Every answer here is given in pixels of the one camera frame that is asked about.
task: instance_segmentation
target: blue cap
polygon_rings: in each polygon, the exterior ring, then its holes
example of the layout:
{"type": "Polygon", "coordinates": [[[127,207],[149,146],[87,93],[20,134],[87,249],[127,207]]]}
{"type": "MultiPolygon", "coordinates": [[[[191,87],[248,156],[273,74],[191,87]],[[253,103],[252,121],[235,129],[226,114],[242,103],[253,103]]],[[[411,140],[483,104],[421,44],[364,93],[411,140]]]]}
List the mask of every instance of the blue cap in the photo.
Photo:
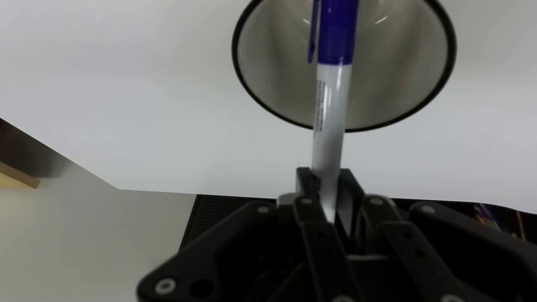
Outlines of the blue cap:
{"type": "Polygon", "coordinates": [[[327,66],[352,64],[357,0],[315,0],[312,14],[312,37],[309,59],[314,52],[314,37],[319,20],[317,62],[327,66]]]}

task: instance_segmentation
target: metal screw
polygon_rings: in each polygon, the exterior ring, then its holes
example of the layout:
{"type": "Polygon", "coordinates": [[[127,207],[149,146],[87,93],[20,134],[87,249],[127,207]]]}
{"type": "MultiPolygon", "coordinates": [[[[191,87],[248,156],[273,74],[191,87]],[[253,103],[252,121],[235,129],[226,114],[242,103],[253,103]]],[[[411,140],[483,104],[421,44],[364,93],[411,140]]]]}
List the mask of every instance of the metal screw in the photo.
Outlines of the metal screw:
{"type": "Polygon", "coordinates": [[[421,207],[421,212],[426,213],[426,215],[435,215],[435,208],[433,207],[421,207]]]}
{"type": "Polygon", "coordinates": [[[376,205],[376,207],[384,205],[384,202],[383,202],[383,200],[378,200],[378,198],[372,198],[369,203],[371,203],[371,205],[376,205]]]}
{"type": "Polygon", "coordinates": [[[176,287],[178,284],[173,279],[163,279],[154,285],[154,292],[158,296],[169,296],[176,287]]]}
{"type": "Polygon", "coordinates": [[[440,302],[465,302],[461,297],[458,296],[443,296],[440,302]]]}
{"type": "Polygon", "coordinates": [[[270,208],[268,207],[258,207],[257,213],[267,215],[267,213],[270,213],[270,208]]]}
{"type": "Polygon", "coordinates": [[[337,296],[332,302],[354,302],[354,301],[347,296],[337,296]]]}

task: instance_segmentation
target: wooden edge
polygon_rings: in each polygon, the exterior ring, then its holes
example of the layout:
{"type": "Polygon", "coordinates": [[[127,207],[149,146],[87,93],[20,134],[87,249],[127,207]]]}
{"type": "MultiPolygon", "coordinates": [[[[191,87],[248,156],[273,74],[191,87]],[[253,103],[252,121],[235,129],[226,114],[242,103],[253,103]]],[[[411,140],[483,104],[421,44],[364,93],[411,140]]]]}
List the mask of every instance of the wooden edge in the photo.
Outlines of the wooden edge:
{"type": "Polygon", "coordinates": [[[0,163],[0,188],[37,188],[39,180],[0,163]]]}

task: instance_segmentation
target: blue marker cap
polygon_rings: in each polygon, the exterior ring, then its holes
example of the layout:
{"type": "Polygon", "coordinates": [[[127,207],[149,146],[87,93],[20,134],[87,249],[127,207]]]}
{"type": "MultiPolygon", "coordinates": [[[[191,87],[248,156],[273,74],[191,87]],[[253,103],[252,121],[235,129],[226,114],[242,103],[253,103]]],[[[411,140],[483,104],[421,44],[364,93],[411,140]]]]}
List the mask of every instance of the blue marker cap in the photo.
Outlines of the blue marker cap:
{"type": "Polygon", "coordinates": [[[357,0],[320,0],[319,15],[317,62],[352,64],[357,0]]]}

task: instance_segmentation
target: black mechanical holder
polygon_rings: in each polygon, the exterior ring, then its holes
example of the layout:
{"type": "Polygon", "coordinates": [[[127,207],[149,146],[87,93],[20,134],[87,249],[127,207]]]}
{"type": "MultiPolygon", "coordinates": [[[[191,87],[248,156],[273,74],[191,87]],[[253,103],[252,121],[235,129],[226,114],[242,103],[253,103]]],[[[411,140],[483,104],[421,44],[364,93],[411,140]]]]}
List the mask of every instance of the black mechanical holder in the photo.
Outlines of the black mechanical holder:
{"type": "Polygon", "coordinates": [[[139,302],[537,301],[530,244],[438,203],[404,213],[389,198],[364,195],[349,170],[341,171],[331,225],[310,170],[297,170],[297,186],[289,202],[242,203],[183,240],[141,280],[139,302]]]}

